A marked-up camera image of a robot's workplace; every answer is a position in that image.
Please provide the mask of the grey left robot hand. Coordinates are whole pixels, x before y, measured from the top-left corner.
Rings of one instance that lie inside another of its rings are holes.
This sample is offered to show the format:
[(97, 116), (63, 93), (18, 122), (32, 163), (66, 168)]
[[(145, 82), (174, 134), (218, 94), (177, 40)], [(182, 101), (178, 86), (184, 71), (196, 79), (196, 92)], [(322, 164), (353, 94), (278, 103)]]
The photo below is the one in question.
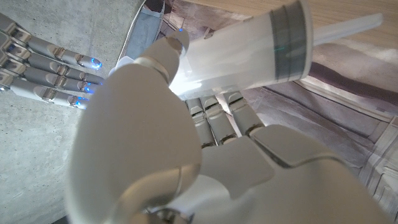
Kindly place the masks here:
[(200, 142), (169, 88), (178, 30), (115, 69), (88, 102), (72, 150), (72, 223), (390, 223), (333, 151), (255, 114), (243, 135)]

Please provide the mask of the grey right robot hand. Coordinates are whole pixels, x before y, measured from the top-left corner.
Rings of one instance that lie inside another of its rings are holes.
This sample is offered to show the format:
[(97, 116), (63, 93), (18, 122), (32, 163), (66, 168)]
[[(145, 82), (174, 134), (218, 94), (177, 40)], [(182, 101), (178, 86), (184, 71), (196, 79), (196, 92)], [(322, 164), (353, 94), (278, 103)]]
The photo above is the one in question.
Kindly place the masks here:
[(93, 94), (104, 78), (96, 58), (40, 39), (1, 14), (1, 91), (55, 105), (85, 109), (89, 99), (69, 91)]

